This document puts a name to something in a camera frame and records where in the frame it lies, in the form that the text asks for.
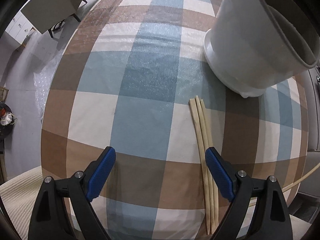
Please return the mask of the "grey fabric sofa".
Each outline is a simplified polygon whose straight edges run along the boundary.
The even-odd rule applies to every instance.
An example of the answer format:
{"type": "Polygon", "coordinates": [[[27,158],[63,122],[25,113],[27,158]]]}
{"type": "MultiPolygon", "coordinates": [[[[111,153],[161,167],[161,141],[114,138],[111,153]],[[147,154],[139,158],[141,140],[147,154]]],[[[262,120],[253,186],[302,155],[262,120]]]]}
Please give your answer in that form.
{"type": "Polygon", "coordinates": [[[308,110],[308,151],[319,152],[319,67],[301,74],[308,110]]]}

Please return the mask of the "bubble wrap sheet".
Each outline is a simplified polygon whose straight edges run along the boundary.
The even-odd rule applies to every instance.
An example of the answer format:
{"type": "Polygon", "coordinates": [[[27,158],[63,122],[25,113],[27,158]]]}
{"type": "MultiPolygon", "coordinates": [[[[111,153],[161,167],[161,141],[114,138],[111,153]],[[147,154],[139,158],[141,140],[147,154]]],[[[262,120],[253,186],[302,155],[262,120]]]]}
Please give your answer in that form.
{"type": "Polygon", "coordinates": [[[54,74],[60,63],[61,57],[61,53],[56,54],[44,65],[44,67],[38,73],[34,73],[35,105],[41,123],[43,123],[44,111],[46,108],[49,89],[52,84],[54,74]]]}

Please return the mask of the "plaid checkered tablecloth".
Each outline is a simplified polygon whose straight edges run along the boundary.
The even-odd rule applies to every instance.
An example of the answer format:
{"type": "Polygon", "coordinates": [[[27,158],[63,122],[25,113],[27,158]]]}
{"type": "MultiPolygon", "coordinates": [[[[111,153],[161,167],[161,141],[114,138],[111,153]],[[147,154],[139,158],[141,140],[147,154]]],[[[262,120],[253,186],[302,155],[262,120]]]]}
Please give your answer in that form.
{"type": "Polygon", "coordinates": [[[45,176],[68,178],[103,149],[116,163],[94,210],[112,239],[208,239],[189,100],[204,100],[213,145],[254,178],[298,180],[308,144],[300,78],[244,99],[205,61],[221,0],[99,0],[53,77],[41,135],[45,176]]]}

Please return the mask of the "white utensil holder cup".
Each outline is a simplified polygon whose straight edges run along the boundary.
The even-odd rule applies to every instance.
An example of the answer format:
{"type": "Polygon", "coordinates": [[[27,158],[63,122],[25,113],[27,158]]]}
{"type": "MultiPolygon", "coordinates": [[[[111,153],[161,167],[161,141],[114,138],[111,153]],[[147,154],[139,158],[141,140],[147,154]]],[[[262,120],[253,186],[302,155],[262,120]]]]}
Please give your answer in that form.
{"type": "Polygon", "coordinates": [[[314,68],[319,35],[294,0],[222,0],[203,51],[226,87],[257,97],[314,68]]]}

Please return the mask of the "white drawer cabinet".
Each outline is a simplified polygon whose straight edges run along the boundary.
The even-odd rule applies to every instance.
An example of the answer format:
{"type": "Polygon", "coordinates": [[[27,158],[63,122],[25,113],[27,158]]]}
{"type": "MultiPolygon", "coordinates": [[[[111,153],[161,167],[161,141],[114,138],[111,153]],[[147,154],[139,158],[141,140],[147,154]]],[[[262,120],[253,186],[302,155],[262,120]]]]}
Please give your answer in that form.
{"type": "Polygon", "coordinates": [[[29,35],[32,28],[31,22],[19,11],[5,29],[4,40],[12,48],[17,49],[29,35]]]}

